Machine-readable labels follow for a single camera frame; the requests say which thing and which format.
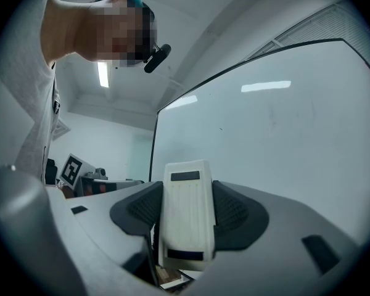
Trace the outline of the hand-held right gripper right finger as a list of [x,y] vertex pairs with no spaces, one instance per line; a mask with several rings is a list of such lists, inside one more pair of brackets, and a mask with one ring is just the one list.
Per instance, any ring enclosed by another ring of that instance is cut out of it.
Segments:
[[[268,226],[247,249],[217,252],[183,295],[328,295],[348,274],[360,247],[315,210],[246,186],[221,186],[264,206]],[[320,236],[338,259],[326,273],[303,243],[311,236]]]

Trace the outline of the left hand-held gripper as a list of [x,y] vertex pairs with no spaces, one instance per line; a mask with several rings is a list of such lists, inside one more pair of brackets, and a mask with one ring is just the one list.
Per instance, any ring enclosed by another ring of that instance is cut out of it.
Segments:
[[65,161],[59,179],[69,187],[75,187],[75,197],[103,194],[144,184],[144,181],[132,179],[107,180],[104,168],[96,168],[73,154],[70,154]]

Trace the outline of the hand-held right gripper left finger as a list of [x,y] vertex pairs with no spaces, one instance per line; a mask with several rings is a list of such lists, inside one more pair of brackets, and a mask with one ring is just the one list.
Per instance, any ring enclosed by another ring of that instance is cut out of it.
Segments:
[[158,220],[163,184],[145,183],[65,201],[80,234],[67,241],[89,289],[156,289],[150,232]]

